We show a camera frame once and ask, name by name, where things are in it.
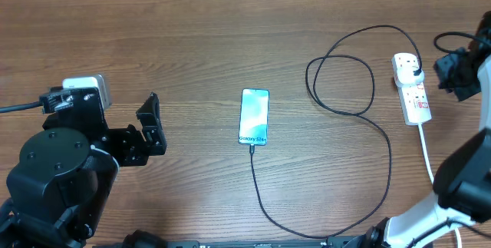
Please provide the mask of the blue screen smartphone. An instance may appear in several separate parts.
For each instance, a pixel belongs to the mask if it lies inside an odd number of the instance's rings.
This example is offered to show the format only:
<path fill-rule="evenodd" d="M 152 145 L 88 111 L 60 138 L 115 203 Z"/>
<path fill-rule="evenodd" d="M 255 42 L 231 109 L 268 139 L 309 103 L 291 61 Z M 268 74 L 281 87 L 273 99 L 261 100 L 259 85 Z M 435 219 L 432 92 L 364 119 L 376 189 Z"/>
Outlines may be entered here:
<path fill-rule="evenodd" d="M 245 88 L 239 116 L 239 143 L 264 146 L 268 141 L 269 91 Z"/>

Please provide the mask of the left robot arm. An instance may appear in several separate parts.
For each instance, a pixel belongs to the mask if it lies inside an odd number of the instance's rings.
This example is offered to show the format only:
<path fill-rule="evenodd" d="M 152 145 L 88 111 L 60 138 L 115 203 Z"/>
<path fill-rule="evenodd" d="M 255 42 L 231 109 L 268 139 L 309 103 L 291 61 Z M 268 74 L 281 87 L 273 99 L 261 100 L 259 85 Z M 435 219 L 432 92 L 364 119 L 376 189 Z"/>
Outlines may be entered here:
<path fill-rule="evenodd" d="M 110 129 L 96 87 L 54 87 L 39 98 L 43 130 L 22 146 L 1 206 L 3 247 L 83 247 L 97 229 L 122 167 L 166 152 L 160 101 L 137 110 L 142 128 Z"/>

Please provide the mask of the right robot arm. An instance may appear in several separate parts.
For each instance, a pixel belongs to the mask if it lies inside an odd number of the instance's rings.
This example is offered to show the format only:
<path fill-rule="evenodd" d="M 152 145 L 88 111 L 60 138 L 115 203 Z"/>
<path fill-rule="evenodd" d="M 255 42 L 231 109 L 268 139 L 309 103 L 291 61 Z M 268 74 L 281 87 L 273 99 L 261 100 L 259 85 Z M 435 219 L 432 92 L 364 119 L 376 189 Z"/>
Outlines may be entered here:
<path fill-rule="evenodd" d="M 432 192 L 399 216 L 386 218 L 348 247 L 426 247 L 459 228 L 490 219 L 490 13 L 467 48 L 448 50 L 433 66 L 438 87 L 464 101 L 481 93 L 479 131 L 439 167 Z"/>

